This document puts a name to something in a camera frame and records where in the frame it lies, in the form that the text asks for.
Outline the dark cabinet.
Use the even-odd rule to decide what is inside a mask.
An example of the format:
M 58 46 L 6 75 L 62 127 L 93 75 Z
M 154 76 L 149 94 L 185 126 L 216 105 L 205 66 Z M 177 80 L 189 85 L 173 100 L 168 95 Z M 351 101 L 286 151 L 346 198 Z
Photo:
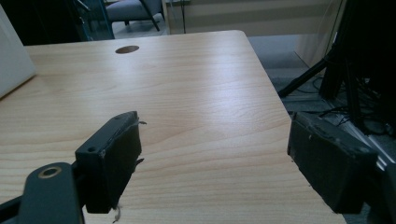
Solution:
M 78 22 L 88 41 L 114 38 L 104 0 L 72 0 L 78 13 Z

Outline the black tripod stand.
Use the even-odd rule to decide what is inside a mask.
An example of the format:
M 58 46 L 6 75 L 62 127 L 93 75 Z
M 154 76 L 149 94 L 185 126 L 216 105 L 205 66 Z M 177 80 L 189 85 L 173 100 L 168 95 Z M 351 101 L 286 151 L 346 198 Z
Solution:
M 352 22 L 356 16 L 358 4 L 359 0 L 346 0 L 345 10 L 330 51 L 318 63 L 295 78 L 277 94 L 280 98 L 288 96 L 305 84 L 307 80 L 324 70 L 325 74 L 319 88 L 319 95 L 326 100 L 335 99 L 341 84 L 344 83 L 349 118 L 356 127 L 362 128 L 363 117 L 359 102 L 358 84 L 350 65 Z

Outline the grey chair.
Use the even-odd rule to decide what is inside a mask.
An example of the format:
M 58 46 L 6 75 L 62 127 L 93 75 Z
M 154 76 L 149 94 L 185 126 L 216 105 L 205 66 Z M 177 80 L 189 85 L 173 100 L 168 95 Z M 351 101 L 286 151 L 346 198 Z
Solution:
M 110 22 L 123 21 L 125 25 L 130 21 L 151 21 L 157 31 L 160 28 L 154 16 L 164 17 L 162 0 L 118 0 L 106 7 L 106 14 Z

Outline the white plastic bin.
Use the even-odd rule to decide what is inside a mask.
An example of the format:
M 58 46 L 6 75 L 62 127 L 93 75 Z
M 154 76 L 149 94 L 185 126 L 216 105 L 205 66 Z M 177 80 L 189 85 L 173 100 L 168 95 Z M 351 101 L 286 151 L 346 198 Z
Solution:
M 0 98 L 35 75 L 35 66 L 0 5 Z

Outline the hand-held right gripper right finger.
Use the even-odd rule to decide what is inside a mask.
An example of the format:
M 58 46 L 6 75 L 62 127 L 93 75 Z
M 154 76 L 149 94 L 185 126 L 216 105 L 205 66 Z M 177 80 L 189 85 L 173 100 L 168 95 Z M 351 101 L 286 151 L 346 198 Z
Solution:
M 335 213 L 356 214 L 363 183 L 377 153 L 330 122 L 305 112 L 291 115 L 288 154 L 311 187 Z

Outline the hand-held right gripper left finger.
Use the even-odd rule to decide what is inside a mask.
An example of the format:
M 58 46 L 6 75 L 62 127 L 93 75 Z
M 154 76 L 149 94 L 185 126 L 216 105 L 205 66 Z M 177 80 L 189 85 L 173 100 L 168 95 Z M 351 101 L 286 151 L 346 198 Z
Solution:
M 83 179 L 83 203 L 89 213 L 115 209 L 142 152 L 136 111 L 119 114 L 95 132 L 76 152 Z

